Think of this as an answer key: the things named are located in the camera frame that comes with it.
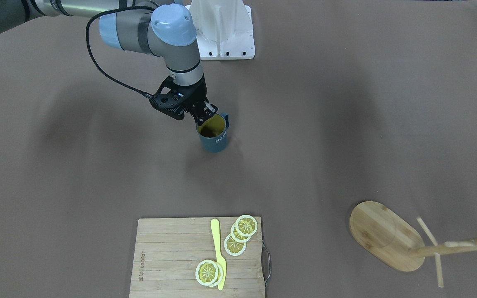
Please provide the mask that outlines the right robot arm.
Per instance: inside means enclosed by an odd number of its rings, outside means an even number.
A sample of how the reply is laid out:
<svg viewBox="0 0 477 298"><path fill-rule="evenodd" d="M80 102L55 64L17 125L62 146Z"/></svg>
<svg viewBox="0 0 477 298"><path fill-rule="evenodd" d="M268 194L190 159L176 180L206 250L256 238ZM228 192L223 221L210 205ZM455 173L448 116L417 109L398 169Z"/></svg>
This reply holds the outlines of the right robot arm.
<svg viewBox="0 0 477 298"><path fill-rule="evenodd" d="M115 83L148 98L154 109L176 120L191 114L197 126L213 117L218 108L207 99L193 17L181 0L0 0L0 34L43 16L89 17L99 22L106 45L161 57L170 72L155 94Z"/></svg>

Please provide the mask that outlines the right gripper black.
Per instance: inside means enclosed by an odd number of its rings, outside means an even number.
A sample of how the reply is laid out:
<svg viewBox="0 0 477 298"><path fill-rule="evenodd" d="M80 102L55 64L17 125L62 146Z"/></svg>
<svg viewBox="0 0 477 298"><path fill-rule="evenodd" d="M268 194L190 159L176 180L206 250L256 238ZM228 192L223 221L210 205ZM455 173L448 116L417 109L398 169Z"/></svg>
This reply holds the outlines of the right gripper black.
<svg viewBox="0 0 477 298"><path fill-rule="evenodd" d="M207 102L207 86L205 77L189 86L174 84L174 90L179 96L178 106L191 113L197 126L202 126L207 117L213 117L218 107Z"/></svg>

